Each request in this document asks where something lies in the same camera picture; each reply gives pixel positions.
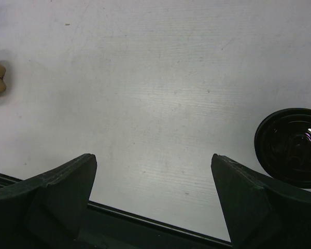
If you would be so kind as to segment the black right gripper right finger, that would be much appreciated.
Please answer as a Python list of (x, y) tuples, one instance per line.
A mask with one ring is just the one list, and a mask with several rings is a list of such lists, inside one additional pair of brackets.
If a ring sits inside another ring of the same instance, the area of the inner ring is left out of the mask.
[(226, 156), (211, 160), (233, 248), (311, 248), (311, 192)]

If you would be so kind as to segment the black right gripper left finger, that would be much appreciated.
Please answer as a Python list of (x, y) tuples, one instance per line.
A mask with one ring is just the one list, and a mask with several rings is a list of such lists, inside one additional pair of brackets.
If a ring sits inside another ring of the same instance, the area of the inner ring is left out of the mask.
[(22, 181), (0, 174), (0, 248), (73, 248), (96, 169), (83, 154)]

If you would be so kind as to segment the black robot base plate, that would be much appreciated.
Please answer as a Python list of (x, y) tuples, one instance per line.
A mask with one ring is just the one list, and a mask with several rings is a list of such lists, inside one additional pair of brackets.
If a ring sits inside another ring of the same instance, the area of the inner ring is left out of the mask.
[[(76, 239), (60, 248), (231, 248), (224, 240), (89, 202)], [(18, 217), (15, 204), (0, 209), (0, 248), (48, 248)]]

